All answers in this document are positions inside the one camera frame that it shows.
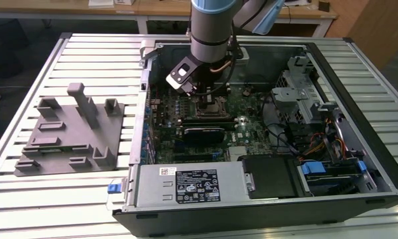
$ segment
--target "gray 3d printed tray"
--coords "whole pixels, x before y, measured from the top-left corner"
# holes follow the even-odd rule
[[[43,98],[42,113],[16,176],[109,171],[117,165],[124,104],[107,99],[95,104],[84,95],[83,83],[71,83],[68,94],[78,105],[62,106],[55,98]]]

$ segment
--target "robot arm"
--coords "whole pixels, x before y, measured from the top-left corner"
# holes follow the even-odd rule
[[[204,96],[213,92],[213,82],[224,68],[229,65],[233,68],[236,64],[233,24],[253,33],[267,34],[284,3],[285,0],[192,0],[191,55],[167,77],[180,93]]]

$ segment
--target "power supply label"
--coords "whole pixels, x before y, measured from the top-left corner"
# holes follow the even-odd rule
[[[221,201],[217,170],[176,172],[177,203],[207,203]]]

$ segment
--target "slotted metal surface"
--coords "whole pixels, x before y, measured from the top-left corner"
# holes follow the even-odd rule
[[[181,36],[75,34],[62,39],[44,66],[22,108],[0,141],[0,239],[135,238],[107,209],[107,185],[128,175],[131,140],[137,112],[141,77],[140,43],[145,38],[184,40]],[[240,40],[263,41],[263,37]],[[355,46],[341,39],[265,38],[268,41],[312,41],[321,49],[368,120],[398,162],[398,95],[375,71]],[[35,106],[42,97],[55,96],[60,104],[74,104],[66,96],[71,82],[83,82],[96,103],[117,98],[125,104],[119,170],[79,174],[15,177],[20,157],[39,117]],[[333,99],[328,87],[323,89]],[[123,197],[112,199],[123,204]],[[176,238],[398,238],[398,206],[373,210],[344,223],[265,230],[179,236]]]

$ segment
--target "copper pipe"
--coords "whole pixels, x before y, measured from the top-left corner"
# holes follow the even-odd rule
[[[227,63],[225,63],[219,69],[213,69],[213,68],[211,68],[209,70],[211,70],[211,72],[213,72],[213,73],[220,73],[221,71],[225,70],[227,67],[229,67],[231,64],[232,64],[232,61],[227,61]]]

